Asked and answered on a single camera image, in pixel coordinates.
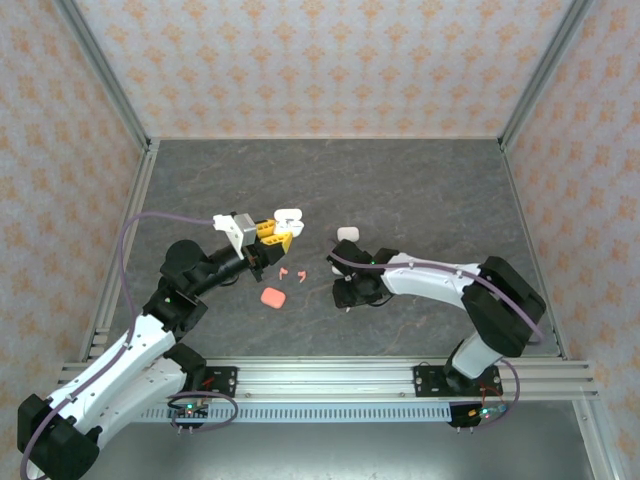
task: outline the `white cap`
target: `white cap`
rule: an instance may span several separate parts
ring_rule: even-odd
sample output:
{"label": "white cap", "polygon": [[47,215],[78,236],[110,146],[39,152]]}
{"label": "white cap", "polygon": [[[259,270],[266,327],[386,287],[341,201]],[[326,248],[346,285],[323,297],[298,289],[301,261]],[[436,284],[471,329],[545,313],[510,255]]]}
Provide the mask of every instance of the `white cap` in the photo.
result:
{"label": "white cap", "polygon": [[304,223],[300,221],[302,218],[302,210],[299,208],[281,208],[273,214],[276,221],[276,228],[273,233],[293,233],[294,237],[299,236],[304,228]]}
{"label": "white cap", "polygon": [[353,243],[360,240],[358,227],[340,227],[338,229],[338,241],[341,242],[342,240],[350,240]]}

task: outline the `gray tabletop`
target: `gray tabletop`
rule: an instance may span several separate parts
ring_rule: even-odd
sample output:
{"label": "gray tabletop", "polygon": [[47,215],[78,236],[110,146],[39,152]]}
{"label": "gray tabletop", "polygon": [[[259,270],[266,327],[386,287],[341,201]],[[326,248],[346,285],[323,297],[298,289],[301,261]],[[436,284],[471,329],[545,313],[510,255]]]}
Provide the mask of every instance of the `gray tabletop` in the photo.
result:
{"label": "gray tabletop", "polygon": [[[336,277],[325,257],[341,226],[358,227],[360,248],[372,254],[388,247],[450,263],[499,255],[538,287],[495,141],[162,141],[144,203],[144,210],[198,218],[237,211],[254,220],[287,207],[301,208],[306,226],[264,281],[247,273],[233,287],[203,297],[209,310],[184,340],[203,356],[448,356],[473,332],[464,311],[425,298],[397,296],[382,308],[349,313],[336,309]],[[154,291],[167,248],[182,238],[197,241],[207,254],[228,244],[213,228],[143,221],[127,268],[138,305]],[[290,272],[283,281],[280,266]],[[302,284],[301,270],[307,272]],[[286,293],[281,310],[260,302],[268,286]],[[111,341],[128,322],[119,304]],[[541,328],[546,340],[525,354],[558,354],[548,318]]]}

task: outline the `white object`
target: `white object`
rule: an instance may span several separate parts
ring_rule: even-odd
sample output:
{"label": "white object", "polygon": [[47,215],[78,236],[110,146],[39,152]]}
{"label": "white object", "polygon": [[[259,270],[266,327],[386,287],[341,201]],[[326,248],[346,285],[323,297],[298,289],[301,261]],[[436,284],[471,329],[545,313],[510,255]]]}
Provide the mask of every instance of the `white object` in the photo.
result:
{"label": "white object", "polygon": [[338,241],[349,240],[356,243],[360,240],[360,230],[358,227],[340,227],[338,229]]}
{"label": "white object", "polygon": [[180,365],[168,358],[159,358],[145,369],[109,405],[96,423],[102,428],[98,437],[100,450],[120,430],[140,417],[142,412],[165,402],[166,398],[182,390],[187,374]]}
{"label": "white object", "polygon": [[[462,303],[462,289],[471,285],[473,280],[462,276],[462,271],[480,274],[477,263],[467,265],[452,265],[433,262],[445,267],[453,268],[456,273],[443,272],[432,268],[414,267],[416,263],[425,262],[406,253],[399,253],[388,263],[408,263],[410,267],[388,269],[382,275],[382,281],[387,289],[396,295],[418,295],[432,298],[466,310]],[[490,348],[478,332],[467,338],[453,356],[453,367],[469,379],[478,378],[484,370],[496,363],[502,355]]]}
{"label": "white object", "polygon": [[[76,419],[74,427],[82,434],[87,433],[98,422],[99,415],[105,407],[111,404],[136,378],[140,371],[148,367],[151,362],[169,350],[176,340],[173,333],[163,329],[164,324],[152,315],[139,315],[136,320],[136,329],[128,350],[107,372],[105,372],[89,388],[78,395],[77,400],[66,405],[60,416]],[[69,383],[53,392],[51,407],[55,407],[68,395],[85,383],[98,370],[104,367],[115,357],[120,347],[124,344],[126,334],[104,352],[82,374]]]}
{"label": "white object", "polygon": [[[176,341],[173,333],[152,315],[139,315],[136,329],[127,351],[90,387],[80,393],[73,403],[60,410],[60,416],[76,419],[74,427],[86,434],[99,426],[98,447],[102,449],[126,425],[169,395],[182,390],[187,375],[179,364],[160,357]],[[102,369],[124,345],[126,334],[104,352],[75,379],[53,392],[53,408],[71,395],[79,385]],[[35,465],[30,465],[35,473]]]}
{"label": "white object", "polygon": [[281,234],[291,232],[295,237],[302,233],[304,223],[302,223],[302,210],[299,208],[281,208],[273,214],[276,227],[273,233]]}
{"label": "white object", "polygon": [[40,478],[43,475],[44,472],[36,467],[35,463],[29,460],[29,463],[27,463],[27,476],[29,478]]}
{"label": "white object", "polygon": [[241,215],[214,215],[213,228],[225,232],[229,242],[240,258],[244,258],[242,247],[256,241],[256,225],[248,213]]}
{"label": "white object", "polygon": [[453,356],[453,368],[465,377],[474,379],[482,375],[487,366],[493,365],[502,355],[487,346],[478,332],[467,338]]}
{"label": "white object", "polygon": [[[420,263],[427,260],[414,258],[406,253],[400,253],[389,260],[388,263]],[[464,270],[475,275],[480,274],[477,263],[468,265],[451,265],[448,263],[433,262],[445,267]],[[455,273],[447,273],[432,268],[397,268],[386,270],[382,275],[382,281],[391,293],[396,295],[418,295],[420,297],[433,298],[440,302],[446,302],[464,309],[462,304],[462,289],[471,285],[473,280]]]}

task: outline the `gray floor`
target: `gray floor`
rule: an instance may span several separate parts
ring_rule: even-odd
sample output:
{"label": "gray floor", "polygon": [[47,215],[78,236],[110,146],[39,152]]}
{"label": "gray floor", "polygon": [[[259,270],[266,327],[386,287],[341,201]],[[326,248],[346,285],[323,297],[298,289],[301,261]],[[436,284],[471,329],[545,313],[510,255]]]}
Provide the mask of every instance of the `gray floor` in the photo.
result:
{"label": "gray floor", "polygon": [[[200,354],[448,356],[473,331],[465,312],[423,298],[348,314],[331,297],[324,258],[340,226],[360,228],[361,248],[389,247],[444,262],[506,258],[537,286],[535,270],[498,145],[491,140],[162,141],[144,203],[198,218],[232,210],[255,220],[283,207],[303,211],[305,230],[277,268],[257,284],[250,274],[204,297],[206,316],[185,338]],[[205,252],[226,245],[212,228],[145,220],[128,266],[134,298],[154,291],[172,242],[192,238]],[[278,269],[290,274],[278,280]],[[297,271],[306,270],[299,284]],[[283,290],[282,310],[260,303]],[[110,339],[129,322],[119,305]],[[544,343],[527,355],[558,354],[547,318]]]}
{"label": "gray floor", "polygon": [[590,480],[569,402],[521,403],[474,435],[446,424],[130,425],[85,480]]}

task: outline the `orange floral wallpaper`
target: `orange floral wallpaper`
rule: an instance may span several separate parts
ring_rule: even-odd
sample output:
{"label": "orange floral wallpaper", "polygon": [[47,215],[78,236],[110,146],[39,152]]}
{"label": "orange floral wallpaper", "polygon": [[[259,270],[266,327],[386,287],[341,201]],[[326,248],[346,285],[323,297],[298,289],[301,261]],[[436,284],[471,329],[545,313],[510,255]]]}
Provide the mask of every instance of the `orange floral wallpaper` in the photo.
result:
{"label": "orange floral wallpaper", "polygon": [[640,471],[640,3],[600,0],[510,149],[554,310]]}
{"label": "orange floral wallpaper", "polygon": [[48,0],[0,4],[0,471],[16,409],[77,360],[139,156]]}
{"label": "orange floral wallpaper", "polygon": [[570,0],[79,0],[151,136],[496,137]]}

